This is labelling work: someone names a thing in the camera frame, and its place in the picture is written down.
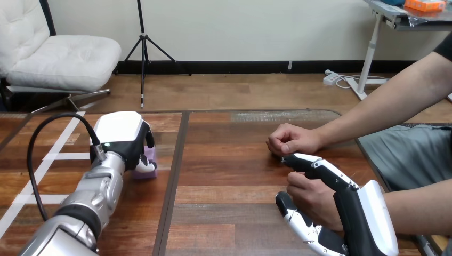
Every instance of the black cable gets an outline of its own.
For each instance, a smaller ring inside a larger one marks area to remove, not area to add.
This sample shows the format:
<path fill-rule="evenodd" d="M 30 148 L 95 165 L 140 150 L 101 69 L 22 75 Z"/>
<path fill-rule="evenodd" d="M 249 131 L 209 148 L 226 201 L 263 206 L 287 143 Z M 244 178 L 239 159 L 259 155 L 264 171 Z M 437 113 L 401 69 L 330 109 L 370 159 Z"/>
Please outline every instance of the black cable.
<path fill-rule="evenodd" d="M 46 221 L 48 219 L 48 217 L 47 217 L 47 214 L 45 213 L 44 205 L 41 201 L 41 197 L 39 196 L 38 185 L 36 185 L 36 179 L 35 179 L 35 174 L 34 174 L 34 170 L 33 170 L 33 161 L 32 161 L 33 147 L 35 145 L 35 140 L 38 137 L 39 132 L 51 121 L 56 120 L 58 118 L 62 118 L 62 117 L 75 117 L 75 118 L 80 119 L 80 121 L 82 121 L 82 123 L 86 126 L 86 129 L 88 130 L 88 134 L 90 135 L 91 140 L 93 141 L 93 145 L 97 146 L 100 144 L 100 141 L 99 141 L 96 133 L 94 132 L 94 129 L 91 127 L 91 125 L 88 123 L 88 121 L 86 119 L 84 119 L 81 115 L 78 115 L 75 113 L 64 113 L 64 114 L 57 114 L 57 115 L 51 116 L 51 117 L 47 118 L 46 120 L 44 120 L 36 128 L 35 132 L 31 136 L 30 143 L 28 144 L 27 168 L 28 168 L 28 174 L 30 175 L 31 187 L 33 188 L 33 193 L 35 194 L 36 203 L 38 205 L 39 212 L 41 213 L 41 216 L 44 221 Z"/>

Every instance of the white desk leg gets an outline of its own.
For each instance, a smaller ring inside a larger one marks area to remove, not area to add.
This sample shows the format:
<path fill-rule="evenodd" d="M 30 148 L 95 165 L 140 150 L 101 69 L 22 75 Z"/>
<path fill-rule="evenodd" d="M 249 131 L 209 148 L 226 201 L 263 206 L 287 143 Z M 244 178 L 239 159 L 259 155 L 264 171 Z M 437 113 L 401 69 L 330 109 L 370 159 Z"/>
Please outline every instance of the white desk leg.
<path fill-rule="evenodd" d="M 372 33 L 372 38 L 369 42 L 369 48 L 367 49 L 366 58 L 364 59 L 364 66 L 362 67 L 359 83 L 357 84 L 354 79 L 347 79 L 350 87 L 361 100 L 363 100 L 367 96 L 364 93 L 364 87 L 366 86 L 367 76 L 369 75 L 370 64 L 372 64 L 372 59 L 374 58 L 375 47 L 377 45 L 378 34 L 380 33 L 380 27 L 382 23 L 382 17 L 383 16 L 381 14 L 377 13 L 374 32 Z"/>

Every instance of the wooden floor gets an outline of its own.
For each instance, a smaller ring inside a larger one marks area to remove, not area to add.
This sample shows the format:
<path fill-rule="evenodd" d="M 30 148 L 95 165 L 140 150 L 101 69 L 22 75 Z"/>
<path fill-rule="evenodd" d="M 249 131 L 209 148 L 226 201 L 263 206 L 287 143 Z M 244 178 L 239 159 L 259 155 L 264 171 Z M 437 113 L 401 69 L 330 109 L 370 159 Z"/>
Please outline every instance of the wooden floor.
<path fill-rule="evenodd" d="M 148 75 L 144 109 L 140 109 L 140 75 L 112 76 L 111 95 L 83 108 L 88 112 L 184 109 L 323 108 L 345 113 L 358 98 L 351 89 L 325 86 L 323 74 Z M 447 100 L 428 108 L 410 122 L 452 122 Z"/>

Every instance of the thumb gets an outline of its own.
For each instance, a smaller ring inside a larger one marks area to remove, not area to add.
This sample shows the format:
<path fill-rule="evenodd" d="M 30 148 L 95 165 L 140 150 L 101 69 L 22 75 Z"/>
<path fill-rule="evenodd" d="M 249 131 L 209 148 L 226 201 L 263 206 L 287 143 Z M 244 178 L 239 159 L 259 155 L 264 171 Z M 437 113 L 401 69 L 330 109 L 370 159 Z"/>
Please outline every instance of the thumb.
<path fill-rule="evenodd" d="M 299 141 L 299 140 L 291 140 L 291 141 L 285 143 L 281 147 L 281 151 L 284 154 L 291 154 L 293 152 L 296 152 L 296 151 L 300 150 L 301 148 L 302 148 L 301 141 Z"/>

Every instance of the purple object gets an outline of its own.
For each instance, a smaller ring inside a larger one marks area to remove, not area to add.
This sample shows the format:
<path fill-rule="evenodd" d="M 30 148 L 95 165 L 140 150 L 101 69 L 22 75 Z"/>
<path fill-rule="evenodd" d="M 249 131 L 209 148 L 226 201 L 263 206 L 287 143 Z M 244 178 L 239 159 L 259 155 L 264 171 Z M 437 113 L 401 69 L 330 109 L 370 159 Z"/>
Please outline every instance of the purple object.
<path fill-rule="evenodd" d="M 156 162 L 156 152 L 155 147 L 148 148 L 147 146 L 144 147 L 144 155 L 148 158 L 149 164 Z M 157 177 L 157 169 L 155 169 L 152 172 L 139 172 L 137 170 L 132 171 L 132 177 L 133 179 L 154 179 Z"/>

